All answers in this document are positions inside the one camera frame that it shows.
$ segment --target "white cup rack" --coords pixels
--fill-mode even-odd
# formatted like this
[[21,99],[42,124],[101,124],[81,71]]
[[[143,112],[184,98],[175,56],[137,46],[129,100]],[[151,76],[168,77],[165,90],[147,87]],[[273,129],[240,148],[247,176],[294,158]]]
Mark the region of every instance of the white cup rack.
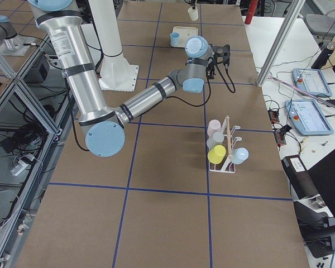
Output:
[[233,156],[232,151],[235,147],[237,141],[242,141],[241,137],[233,137],[235,130],[240,130],[240,126],[233,126],[230,130],[229,128],[229,116],[226,116],[223,125],[221,128],[221,132],[226,137],[225,141],[222,145],[226,148],[226,156],[222,160],[220,164],[212,164],[209,162],[209,170],[213,172],[220,172],[220,173],[235,173],[236,167],[235,164],[231,162]]

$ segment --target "gray robot arm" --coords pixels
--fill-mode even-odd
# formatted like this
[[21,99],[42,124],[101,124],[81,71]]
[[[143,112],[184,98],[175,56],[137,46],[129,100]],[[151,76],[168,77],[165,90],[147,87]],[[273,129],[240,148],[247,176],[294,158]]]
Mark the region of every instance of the gray robot arm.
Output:
[[23,47],[23,42],[10,20],[6,16],[0,15],[0,43],[2,40],[8,50],[15,51]]
[[102,157],[116,154],[125,141],[124,125],[179,88],[189,92],[202,91],[212,49],[205,39],[197,36],[186,45],[190,58],[184,68],[172,71],[117,108],[107,106],[80,28],[82,19],[76,3],[72,0],[59,4],[42,0],[29,2],[39,28],[51,38],[63,68],[63,77],[67,79],[81,112],[79,124],[85,133],[87,148],[93,154]]

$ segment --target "white desk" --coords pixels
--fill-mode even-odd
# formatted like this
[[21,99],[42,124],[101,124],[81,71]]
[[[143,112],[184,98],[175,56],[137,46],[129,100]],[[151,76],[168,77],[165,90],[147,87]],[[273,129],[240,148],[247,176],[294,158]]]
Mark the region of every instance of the white desk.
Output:
[[[273,18],[273,17],[254,17],[250,25],[245,25],[248,40],[250,42],[251,51],[253,53],[253,59],[256,66],[262,67],[263,63],[270,51],[270,48],[274,42],[274,39],[279,31],[279,28],[283,22],[283,18]],[[276,64],[304,60],[307,57],[314,55],[318,51],[318,45],[313,39],[313,36],[308,31],[306,25],[302,19],[297,19],[294,23],[293,28],[291,29],[288,38],[286,39],[283,48],[281,49],[276,61]],[[294,68],[305,68],[310,67],[319,53],[317,53],[311,60],[311,58],[306,59],[301,63],[289,63],[282,64],[280,66],[275,66],[271,69],[273,76],[276,76],[280,71],[292,72]],[[335,82],[335,73],[332,69],[327,69],[323,71],[323,74],[328,83]],[[293,84],[291,73],[278,73],[278,77],[286,81],[289,84]],[[335,99],[335,84],[331,85],[332,98]],[[263,87],[263,93],[269,95],[274,101],[278,102],[280,107],[284,106],[284,103],[288,98],[283,96],[278,92],[278,84],[275,81],[267,80]],[[293,90],[286,88],[284,86],[280,87],[280,91],[288,96],[291,96]],[[294,93],[293,99],[307,99],[307,97],[301,96],[298,92]],[[324,105],[320,105],[323,113],[325,115],[335,114],[335,109],[327,108]],[[286,110],[280,110],[280,122],[285,125],[286,123]],[[328,118],[329,123],[335,131],[335,116]],[[303,140],[302,152],[300,157],[304,162],[307,169],[310,169],[318,161],[320,161],[324,156],[330,153],[335,149],[335,133],[330,136],[314,136],[314,137],[302,137],[296,131],[291,130],[291,132],[297,137],[299,141]],[[325,146],[322,146],[322,143],[328,141]],[[295,155],[298,153],[299,146],[296,141],[292,138],[286,138],[287,145],[282,146],[280,149],[280,158],[282,159],[288,155]],[[326,208],[322,211],[326,211],[330,216],[330,211]],[[315,267],[317,263],[325,262],[324,267],[330,266],[330,260],[315,259],[310,253],[309,249],[305,247],[305,250],[308,255],[308,260],[310,267]]]

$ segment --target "light blue cup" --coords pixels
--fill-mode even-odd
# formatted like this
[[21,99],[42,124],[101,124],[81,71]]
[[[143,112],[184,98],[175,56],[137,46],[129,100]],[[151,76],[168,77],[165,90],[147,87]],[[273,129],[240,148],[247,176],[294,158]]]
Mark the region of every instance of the light blue cup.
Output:
[[170,34],[170,45],[177,46],[180,41],[180,34],[178,32],[172,32]]
[[237,148],[232,151],[232,156],[231,162],[239,165],[248,159],[249,153],[246,148]]

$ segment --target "blue framed tablet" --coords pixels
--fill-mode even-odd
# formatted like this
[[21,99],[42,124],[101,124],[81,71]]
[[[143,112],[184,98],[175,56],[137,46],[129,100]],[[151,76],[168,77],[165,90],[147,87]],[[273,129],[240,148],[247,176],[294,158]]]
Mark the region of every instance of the blue framed tablet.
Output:
[[325,80],[323,72],[317,69],[294,69],[294,84],[302,91],[311,95],[332,96],[332,92]]
[[302,136],[323,136],[334,133],[329,122],[313,99],[301,99],[285,102],[295,129]]

